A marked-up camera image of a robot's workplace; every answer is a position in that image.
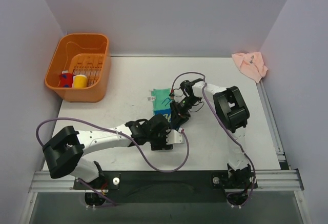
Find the green blue yellow towel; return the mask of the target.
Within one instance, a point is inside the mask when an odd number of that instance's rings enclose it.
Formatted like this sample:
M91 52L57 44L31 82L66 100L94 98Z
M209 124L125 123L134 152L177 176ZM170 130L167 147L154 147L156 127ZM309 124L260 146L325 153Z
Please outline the green blue yellow towel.
M172 100L172 89L153 89L150 91L150 95L147 97L147 100L152 103L153 106L153 115L160 121L163 121L165 124L168 124L168 127L175 130L180 130L179 125L174 125L172 123L172 110L171 102Z

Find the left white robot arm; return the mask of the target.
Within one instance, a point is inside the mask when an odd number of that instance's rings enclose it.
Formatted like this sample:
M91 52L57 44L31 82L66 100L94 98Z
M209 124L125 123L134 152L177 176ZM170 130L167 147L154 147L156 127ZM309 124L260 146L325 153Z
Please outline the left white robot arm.
M67 175L81 178L92 189L103 185L103 171L96 161L88 161L84 155L115 147L141 146L150 143L151 149L171 150L183 141L167 119L155 115L150 120L129 121L111 129L96 127L94 131L76 131L67 126L43 145L51 178Z

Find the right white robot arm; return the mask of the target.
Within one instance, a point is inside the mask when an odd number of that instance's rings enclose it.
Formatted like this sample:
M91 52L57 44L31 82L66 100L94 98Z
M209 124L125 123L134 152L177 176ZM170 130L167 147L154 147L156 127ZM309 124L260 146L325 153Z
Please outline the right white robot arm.
M199 78L180 84L184 98L172 101L171 127L178 128L191 117L191 109L204 100L228 137L228 184L239 188L253 181L252 164L245 155L245 131L250 112L236 86L230 88L207 84Z

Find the pink crumpled towel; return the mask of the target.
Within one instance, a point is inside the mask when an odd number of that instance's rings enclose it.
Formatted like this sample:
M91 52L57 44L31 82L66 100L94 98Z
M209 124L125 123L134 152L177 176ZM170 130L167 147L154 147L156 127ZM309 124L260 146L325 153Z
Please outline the pink crumpled towel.
M268 68L264 64L261 52L234 53L232 60L243 75L254 80L257 84L267 74Z

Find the yellow rolled towel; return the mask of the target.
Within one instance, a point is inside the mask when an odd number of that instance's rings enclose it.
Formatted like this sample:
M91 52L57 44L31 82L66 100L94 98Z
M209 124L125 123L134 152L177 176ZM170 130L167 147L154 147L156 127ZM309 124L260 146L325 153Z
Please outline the yellow rolled towel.
M73 76L72 88L86 88L88 84L88 78L86 75L75 75Z

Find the orange plastic basket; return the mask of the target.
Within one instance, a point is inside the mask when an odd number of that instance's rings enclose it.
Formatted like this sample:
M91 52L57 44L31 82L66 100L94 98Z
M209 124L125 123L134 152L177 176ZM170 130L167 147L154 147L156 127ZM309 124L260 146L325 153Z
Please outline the orange plastic basket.
M111 60L109 39L103 34L74 33L58 43L45 76L45 85L62 100L96 103L107 90ZM64 81L63 75L84 75L85 87L76 88Z

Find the red rolled towel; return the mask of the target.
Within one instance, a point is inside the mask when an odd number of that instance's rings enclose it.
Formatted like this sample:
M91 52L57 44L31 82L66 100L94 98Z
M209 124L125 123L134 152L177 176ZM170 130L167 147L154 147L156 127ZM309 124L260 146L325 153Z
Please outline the red rolled towel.
M61 88L71 88L73 85L74 74L64 71L59 76L59 87Z

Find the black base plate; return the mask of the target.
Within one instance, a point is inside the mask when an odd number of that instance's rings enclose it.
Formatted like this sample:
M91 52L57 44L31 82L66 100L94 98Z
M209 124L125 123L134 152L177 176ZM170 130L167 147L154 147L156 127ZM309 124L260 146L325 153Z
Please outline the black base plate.
M123 203L218 203L231 201L233 204L245 202L254 190L256 179L242 190L227 191L223 186L218 189L210 187L192 187L186 184L172 183L148 186L124 186L122 189L110 190L105 176L86 185L85 200L87 203L99 205L104 199L94 193L97 190L116 204Z

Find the aluminium frame rail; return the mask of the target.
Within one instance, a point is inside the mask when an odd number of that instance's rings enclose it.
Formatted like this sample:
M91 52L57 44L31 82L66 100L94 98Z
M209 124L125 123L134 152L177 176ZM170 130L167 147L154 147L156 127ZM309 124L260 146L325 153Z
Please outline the aluminium frame rail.
M186 184L196 187L218 189L223 186L227 191L242 190L251 183L251 177L237 180L225 170L177 171L160 173L157 171L104 171L110 190L124 186L148 186L155 184ZM304 186L297 170L259 170L256 172L255 190L257 191L302 191ZM52 179L48 171L34 173L30 192L73 192L87 190L77 180L67 175Z

